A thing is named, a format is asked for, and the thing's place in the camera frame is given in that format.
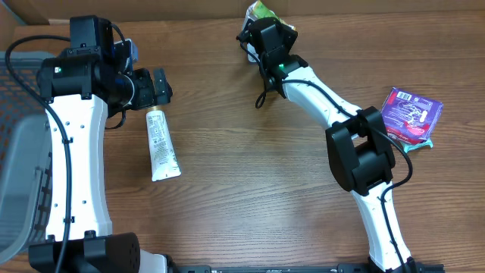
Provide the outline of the green yellow snack pouch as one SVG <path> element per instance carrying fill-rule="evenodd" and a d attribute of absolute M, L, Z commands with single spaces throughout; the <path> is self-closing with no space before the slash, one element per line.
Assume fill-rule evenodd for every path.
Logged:
<path fill-rule="evenodd" d="M 242 24 L 242 29 L 244 30 L 248 23 L 254 22 L 258 19 L 266 18 L 266 17 L 273 17 L 279 20 L 282 24 L 287 25 L 292 30 L 296 30 L 296 28 L 285 22 L 283 19 L 278 17 L 272 10 L 267 8 L 261 0 L 257 0 L 256 2 L 250 4 L 250 6 L 246 9 L 245 20 Z"/>

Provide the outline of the white tube with gold cap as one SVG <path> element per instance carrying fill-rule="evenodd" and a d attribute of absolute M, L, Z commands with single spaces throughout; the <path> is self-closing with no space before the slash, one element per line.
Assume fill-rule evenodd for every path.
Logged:
<path fill-rule="evenodd" d="M 167 118 L 160 107 L 151 107 L 146 113 L 152 181 L 166 180 L 181 175 L 172 143 Z"/>

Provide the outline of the purple sanitary pad pack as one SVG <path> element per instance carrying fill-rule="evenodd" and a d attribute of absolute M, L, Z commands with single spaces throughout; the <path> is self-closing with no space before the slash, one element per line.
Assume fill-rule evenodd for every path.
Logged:
<path fill-rule="evenodd" d="M 430 139 L 442 110 L 442 102 L 393 87 L 380 112 L 392 137 L 417 145 Z"/>

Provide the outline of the teal wet wipes pack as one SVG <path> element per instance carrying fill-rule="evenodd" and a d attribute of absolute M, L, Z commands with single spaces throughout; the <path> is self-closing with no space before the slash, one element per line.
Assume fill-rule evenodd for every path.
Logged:
<path fill-rule="evenodd" d="M 433 148 L 433 141 L 432 139 L 425 140 L 424 142 L 417 143 L 417 144 L 409 144 L 406 142 L 401 141 L 402 149 L 405 153 L 409 153 L 412 150 L 421 149 L 425 146 L 429 146 L 431 149 Z"/>

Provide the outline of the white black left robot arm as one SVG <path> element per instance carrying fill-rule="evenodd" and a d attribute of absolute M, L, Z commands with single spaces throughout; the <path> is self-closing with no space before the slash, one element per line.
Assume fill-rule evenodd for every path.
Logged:
<path fill-rule="evenodd" d="M 52 206 L 45 242 L 28 250 L 40 272 L 172 272 L 170 257 L 147 252 L 132 233 L 115 234 L 105 198 L 106 121 L 165 105 L 163 70 L 134 69 L 134 45 L 94 15 L 70 19 L 70 46 L 43 61 L 37 83 L 52 138 Z"/>

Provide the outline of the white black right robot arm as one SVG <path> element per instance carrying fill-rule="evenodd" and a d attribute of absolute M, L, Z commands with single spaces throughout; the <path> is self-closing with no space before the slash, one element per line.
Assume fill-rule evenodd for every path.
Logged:
<path fill-rule="evenodd" d="M 275 17 L 248 19 L 237 36 L 259 69 L 264 90 L 303 108 L 325 130 L 331 174 L 355 199 L 369 242 L 371 272 L 417 272 L 402 239 L 393 205 L 393 152 L 399 146 L 387 135 L 383 117 L 371 106 L 359 108 L 338 96 L 307 61 L 290 52 L 298 33 Z"/>

